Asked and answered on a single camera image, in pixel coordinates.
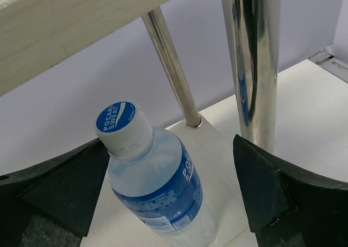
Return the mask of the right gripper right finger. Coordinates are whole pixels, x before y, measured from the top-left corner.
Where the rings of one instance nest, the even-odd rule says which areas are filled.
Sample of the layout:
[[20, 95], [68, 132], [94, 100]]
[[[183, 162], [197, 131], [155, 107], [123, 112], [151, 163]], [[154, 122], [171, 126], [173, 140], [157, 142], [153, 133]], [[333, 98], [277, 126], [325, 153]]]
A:
[[347, 183], [278, 158], [235, 135], [233, 157], [258, 246], [347, 246]]

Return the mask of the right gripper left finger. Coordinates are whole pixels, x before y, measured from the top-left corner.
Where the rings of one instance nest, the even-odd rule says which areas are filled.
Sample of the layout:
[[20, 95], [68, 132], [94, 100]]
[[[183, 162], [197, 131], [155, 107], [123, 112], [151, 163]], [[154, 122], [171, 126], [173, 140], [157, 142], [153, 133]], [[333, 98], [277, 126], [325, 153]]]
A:
[[1, 175], [1, 246], [80, 246], [109, 154], [99, 139]]

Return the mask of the Pocari Sweat bottle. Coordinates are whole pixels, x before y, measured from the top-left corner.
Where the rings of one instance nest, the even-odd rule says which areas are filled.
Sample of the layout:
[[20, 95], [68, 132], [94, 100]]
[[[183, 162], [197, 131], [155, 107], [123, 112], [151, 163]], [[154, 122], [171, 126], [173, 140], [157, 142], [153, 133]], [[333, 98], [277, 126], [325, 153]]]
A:
[[109, 153], [107, 174], [121, 203], [170, 246], [207, 246], [215, 221], [185, 145], [153, 126], [140, 106], [115, 102], [95, 131]]

